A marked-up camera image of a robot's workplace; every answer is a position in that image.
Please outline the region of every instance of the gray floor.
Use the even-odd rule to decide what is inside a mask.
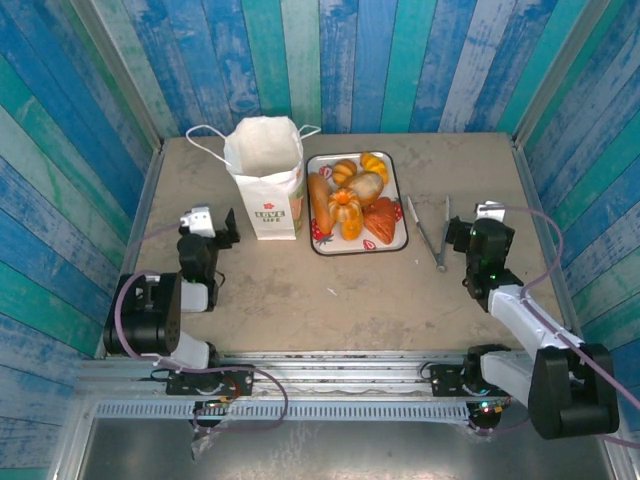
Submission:
[[[521,413],[512,412],[511,420]],[[98,420],[81,478],[612,478],[595,440],[544,441],[530,426],[487,440],[440,424],[291,421],[270,433],[223,435],[197,462],[191,459],[192,437],[185,421]]]

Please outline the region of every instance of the wooden wall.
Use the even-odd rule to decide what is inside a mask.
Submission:
[[[0,479],[44,478],[151,148],[69,0],[0,2]]]
[[[612,0],[525,152],[585,338],[640,396],[640,1]],[[640,415],[623,407],[631,430]]]
[[[163,137],[513,132],[586,0],[92,0]]]

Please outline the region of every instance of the paper bag handle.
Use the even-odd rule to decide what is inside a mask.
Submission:
[[[211,130],[213,133],[215,133],[216,135],[224,138],[225,140],[227,139],[227,137],[225,137],[224,135],[222,135],[222,133],[219,130],[216,130],[215,128],[213,128],[210,125],[196,125],[195,127],[191,127],[189,130],[187,130],[187,133],[184,134],[185,137],[187,137],[187,141],[195,146],[198,147],[200,150],[204,150],[207,153],[210,153],[211,155],[213,155],[214,157],[216,157],[218,160],[220,160],[222,163],[226,164],[228,167],[233,168],[233,165],[231,165],[229,162],[227,162],[224,158],[222,158],[220,155],[218,155],[217,153],[213,152],[212,150],[209,150],[207,147],[204,147],[202,145],[200,145],[199,143],[196,143],[195,141],[193,141],[191,139],[191,137],[189,136],[189,134],[191,132],[193,132],[194,130],[198,130],[199,128],[206,128],[207,130]]]
[[[310,137],[311,135],[315,135],[316,133],[318,133],[321,130],[320,127],[316,127],[315,125],[303,125],[298,130],[298,133],[302,133],[302,130],[304,130],[305,128],[312,128],[313,131],[309,132],[309,133],[306,133],[304,135],[300,135],[300,140],[304,140],[305,138]]]

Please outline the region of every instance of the beige tabletop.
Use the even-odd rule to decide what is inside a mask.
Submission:
[[[222,151],[221,139],[199,141]],[[452,215],[467,221],[474,219],[474,205],[485,200],[526,205],[503,134],[317,135],[304,141],[304,149],[305,158],[387,152],[401,194],[412,197],[437,245],[446,195]],[[495,342],[518,347],[462,287],[464,255],[448,246],[447,272],[438,272],[410,216],[409,243],[399,252],[322,257],[310,246],[308,222],[296,241],[258,241],[224,165],[185,139],[172,139],[147,233],[176,223],[198,203],[211,206],[217,228],[233,207],[242,236],[220,252],[218,270],[227,281],[215,310],[182,315],[183,330],[221,351],[464,350]],[[533,222],[515,213],[505,221],[516,229],[507,267],[527,282],[545,269]],[[176,231],[145,241],[138,269],[177,271],[178,239]],[[534,296],[560,320],[550,283]]]

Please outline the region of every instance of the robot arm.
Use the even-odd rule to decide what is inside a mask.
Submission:
[[[615,432],[619,414],[614,388],[557,338],[573,345],[613,375],[613,362],[602,345],[586,344],[559,325],[529,295],[527,303],[549,322],[545,327],[520,298],[522,281],[505,262],[515,231],[502,220],[504,210],[478,209],[476,221],[451,220],[447,242],[464,252],[467,269],[462,284],[472,298],[500,320],[522,344],[528,356],[512,351],[480,351],[481,380],[499,387],[529,410],[536,431],[546,439]]]

